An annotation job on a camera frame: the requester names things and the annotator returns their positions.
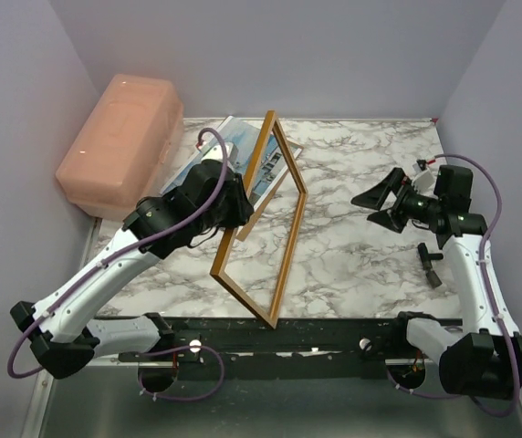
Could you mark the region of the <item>photo of white building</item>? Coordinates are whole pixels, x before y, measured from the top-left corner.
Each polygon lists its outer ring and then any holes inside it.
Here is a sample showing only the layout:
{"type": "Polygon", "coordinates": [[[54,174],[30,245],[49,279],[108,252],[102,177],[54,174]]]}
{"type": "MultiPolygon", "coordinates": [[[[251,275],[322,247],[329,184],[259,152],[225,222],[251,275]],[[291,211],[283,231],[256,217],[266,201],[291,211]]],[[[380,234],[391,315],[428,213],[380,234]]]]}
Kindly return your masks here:
{"type": "MultiPolygon", "coordinates": [[[[228,116],[216,130],[224,138],[225,142],[232,142],[238,149],[235,164],[233,166],[229,165],[230,169],[245,175],[260,134],[260,126],[252,124],[249,120],[228,116]]],[[[203,140],[203,144],[195,147],[195,151],[187,161],[163,185],[160,194],[165,194],[179,186],[188,171],[201,161],[202,154],[218,143],[217,139],[210,133],[204,134],[203,140]]],[[[275,136],[271,134],[256,173],[253,188],[249,194],[249,202],[254,206],[255,212],[249,222],[238,230],[236,234],[237,240],[241,242],[246,240],[277,188],[284,181],[286,174],[287,164],[285,158],[277,145],[275,136]]]]}

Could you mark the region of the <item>brown wooden picture frame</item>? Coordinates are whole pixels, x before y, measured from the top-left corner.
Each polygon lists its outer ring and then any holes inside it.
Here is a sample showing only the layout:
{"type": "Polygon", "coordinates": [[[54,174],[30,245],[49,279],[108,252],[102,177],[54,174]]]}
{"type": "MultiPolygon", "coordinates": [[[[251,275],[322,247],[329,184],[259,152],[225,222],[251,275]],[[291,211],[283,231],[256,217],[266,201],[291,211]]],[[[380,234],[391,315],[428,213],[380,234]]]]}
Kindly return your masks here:
{"type": "Polygon", "coordinates": [[[296,249],[298,234],[302,224],[306,203],[308,199],[308,188],[304,182],[300,169],[298,168],[293,152],[289,149],[289,142],[278,116],[274,110],[269,110],[264,118],[260,133],[257,137],[256,146],[253,150],[251,163],[247,167],[244,177],[244,187],[246,195],[253,190],[253,182],[259,171],[262,155],[270,140],[270,136],[274,135],[277,146],[279,147],[282,157],[287,165],[288,174],[292,177],[297,190],[298,199],[296,208],[293,213],[292,223],[285,252],[282,257],[281,265],[278,271],[276,287],[271,299],[270,307],[264,310],[260,307],[247,293],[226,273],[225,268],[229,261],[229,256],[234,246],[238,232],[236,228],[226,229],[221,238],[220,244],[210,270],[211,277],[227,292],[229,292],[244,308],[253,314],[258,320],[262,321],[271,329],[277,327],[279,314],[287,280],[292,266],[293,255],[296,249]]]}

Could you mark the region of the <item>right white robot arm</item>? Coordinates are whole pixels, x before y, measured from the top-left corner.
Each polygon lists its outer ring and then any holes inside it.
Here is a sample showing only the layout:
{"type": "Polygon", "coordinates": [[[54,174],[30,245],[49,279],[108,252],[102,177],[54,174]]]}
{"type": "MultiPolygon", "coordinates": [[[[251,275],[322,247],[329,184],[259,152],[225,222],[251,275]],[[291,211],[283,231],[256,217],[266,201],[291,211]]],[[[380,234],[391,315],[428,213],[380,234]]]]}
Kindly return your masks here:
{"type": "Polygon", "coordinates": [[[368,221],[395,233],[410,222],[426,225],[439,254],[418,246],[431,287],[441,281],[434,259],[449,265],[462,311],[462,334],[422,312],[402,312],[390,333],[391,351],[402,358],[419,350],[438,367],[445,392],[472,398],[514,400],[522,387],[522,335],[506,308],[490,255],[490,228],[470,211],[473,172],[442,165],[437,175],[410,179],[394,168],[381,182],[354,196],[352,204],[371,210],[368,221]]]}

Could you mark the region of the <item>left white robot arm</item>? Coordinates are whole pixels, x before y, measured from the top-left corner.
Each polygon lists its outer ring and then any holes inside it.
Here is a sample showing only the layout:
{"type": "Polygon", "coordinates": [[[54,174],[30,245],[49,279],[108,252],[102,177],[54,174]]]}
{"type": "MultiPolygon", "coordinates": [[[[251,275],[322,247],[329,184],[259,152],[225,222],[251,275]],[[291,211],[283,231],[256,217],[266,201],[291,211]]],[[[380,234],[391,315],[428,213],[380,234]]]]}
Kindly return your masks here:
{"type": "Polygon", "coordinates": [[[254,208],[243,177],[204,160],[162,196],[142,198],[103,250],[59,290],[36,303],[19,301],[12,320],[29,341],[41,369],[65,379],[94,358],[138,352],[162,360],[171,330],[154,314],[99,322],[97,312],[143,271],[211,229],[236,228],[254,208]]]}

